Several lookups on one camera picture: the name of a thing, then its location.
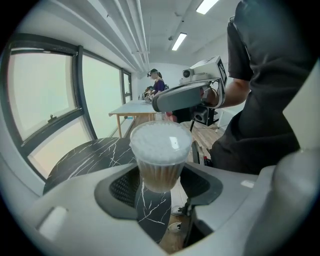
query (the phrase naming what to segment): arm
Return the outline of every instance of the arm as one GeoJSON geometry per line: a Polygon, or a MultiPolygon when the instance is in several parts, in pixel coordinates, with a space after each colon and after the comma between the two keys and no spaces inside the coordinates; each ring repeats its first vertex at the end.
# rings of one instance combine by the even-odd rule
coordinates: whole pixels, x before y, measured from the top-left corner
{"type": "MultiPolygon", "coordinates": [[[[249,81],[253,76],[250,68],[250,59],[239,33],[230,20],[227,27],[227,43],[229,56],[229,76],[233,81],[225,89],[225,101],[220,108],[232,107],[243,103],[250,92],[249,81]]],[[[213,106],[218,104],[218,97],[214,91],[208,97],[213,106]]]]}

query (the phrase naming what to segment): black t-shirt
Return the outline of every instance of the black t-shirt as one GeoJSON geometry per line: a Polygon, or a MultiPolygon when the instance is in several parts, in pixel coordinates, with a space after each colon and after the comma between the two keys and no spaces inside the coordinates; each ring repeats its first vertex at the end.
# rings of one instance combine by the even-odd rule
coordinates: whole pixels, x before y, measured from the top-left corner
{"type": "Polygon", "coordinates": [[[316,59],[305,48],[284,9],[243,0],[227,27],[229,76],[249,81],[243,110],[214,143],[214,167],[258,174],[299,149],[283,115],[316,59]]]}

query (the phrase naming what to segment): wooden table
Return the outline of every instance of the wooden table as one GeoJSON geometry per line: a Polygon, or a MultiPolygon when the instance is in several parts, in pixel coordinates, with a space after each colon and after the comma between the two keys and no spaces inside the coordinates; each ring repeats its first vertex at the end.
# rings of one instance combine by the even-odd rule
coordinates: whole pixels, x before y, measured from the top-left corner
{"type": "Polygon", "coordinates": [[[135,120],[138,116],[148,116],[149,121],[153,121],[156,113],[152,105],[144,100],[132,100],[110,112],[109,117],[116,115],[119,138],[122,138],[120,117],[133,117],[135,120]]]}

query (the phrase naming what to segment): white tabletop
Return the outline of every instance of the white tabletop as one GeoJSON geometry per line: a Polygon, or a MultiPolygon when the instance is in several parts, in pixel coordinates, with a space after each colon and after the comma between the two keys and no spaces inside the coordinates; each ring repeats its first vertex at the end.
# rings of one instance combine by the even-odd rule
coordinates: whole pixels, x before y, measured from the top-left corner
{"type": "Polygon", "coordinates": [[[156,111],[151,104],[147,104],[144,100],[132,100],[110,112],[109,116],[127,113],[154,114],[156,111]]]}

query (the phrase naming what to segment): ceiling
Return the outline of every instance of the ceiling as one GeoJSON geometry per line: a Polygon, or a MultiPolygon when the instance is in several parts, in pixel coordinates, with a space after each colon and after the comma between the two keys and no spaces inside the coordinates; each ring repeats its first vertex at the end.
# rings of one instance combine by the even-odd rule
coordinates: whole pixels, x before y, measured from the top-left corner
{"type": "Polygon", "coordinates": [[[198,50],[227,32],[239,0],[219,0],[206,15],[196,12],[201,1],[43,0],[18,31],[83,45],[145,73],[150,62],[192,64],[198,50]],[[188,36],[174,52],[180,32],[188,36]]]}
{"type": "Polygon", "coordinates": [[[187,37],[178,51],[195,53],[227,32],[239,0],[219,0],[205,15],[196,12],[202,0],[140,0],[150,51],[171,51],[179,34],[187,37]]]}

